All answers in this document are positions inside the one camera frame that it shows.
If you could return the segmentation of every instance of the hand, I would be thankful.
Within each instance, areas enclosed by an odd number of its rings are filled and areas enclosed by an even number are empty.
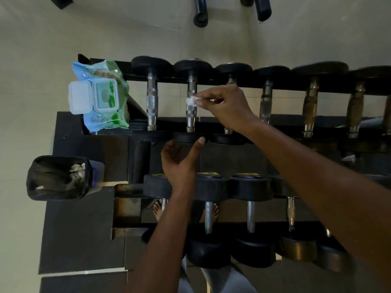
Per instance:
[[[196,183],[194,162],[204,143],[205,138],[199,138],[190,149],[187,157],[179,163],[177,161],[181,148],[175,148],[173,140],[168,141],[164,145],[161,151],[161,162],[164,174],[172,186],[172,195],[186,194],[193,196]]]
[[[226,128],[242,131],[258,119],[248,106],[243,91],[236,84],[220,85],[195,94],[200,108],[210,111]]]

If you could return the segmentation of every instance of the floor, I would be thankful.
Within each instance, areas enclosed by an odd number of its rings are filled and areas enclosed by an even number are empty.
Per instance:
[[[74,0],[65,10],[50,0],[0,0],[0,275],[2,292],[38,292],[45,204],[29,200],[32,160],[51,154],[57,111],[68,111],[71,62],[137,55],[175,63],[201,58],[212,66],[245,62],[290,68],[341,60],[350,68],[391,64],[391,0],[271,0],[259,24],[239,0],[207,0],[209,24],[193,25],[193,0]],[[184,116],[186,86],[159,84],[159,115]],[[258,113],[260,91],[245,89]],[[145,108],[145,83],[130,82]],[[304,93],[275,91],[273,113],[300,114]],[[349,95],[320,94],[318,114],[343,116]],[[364,116],[383,113],[385,98],[366,96]],[[207,116],[199,111],[199,116]]]

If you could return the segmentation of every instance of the black garbage bag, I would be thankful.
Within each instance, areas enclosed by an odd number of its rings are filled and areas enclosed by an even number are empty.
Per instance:
[[[85,175],[72,180],[70,169],[74,164],[85,164]],[[91,188],[93,168],[86,157],[45,155],[34,159],[27,173],[27,194],[33,200],[76,200]]]

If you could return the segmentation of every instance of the trash bin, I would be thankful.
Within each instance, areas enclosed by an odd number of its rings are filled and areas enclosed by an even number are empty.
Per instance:
[[[101,162],[86,157],[40,156],[27,173],[27,194],[33,200],[77,200],[101,190],[103,178]]]

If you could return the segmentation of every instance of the fingernail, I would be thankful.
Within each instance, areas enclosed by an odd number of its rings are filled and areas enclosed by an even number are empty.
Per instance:
[[[203,145],[205,143],[205,138],[204,137],[199,138],[198,142],[200,142]]]

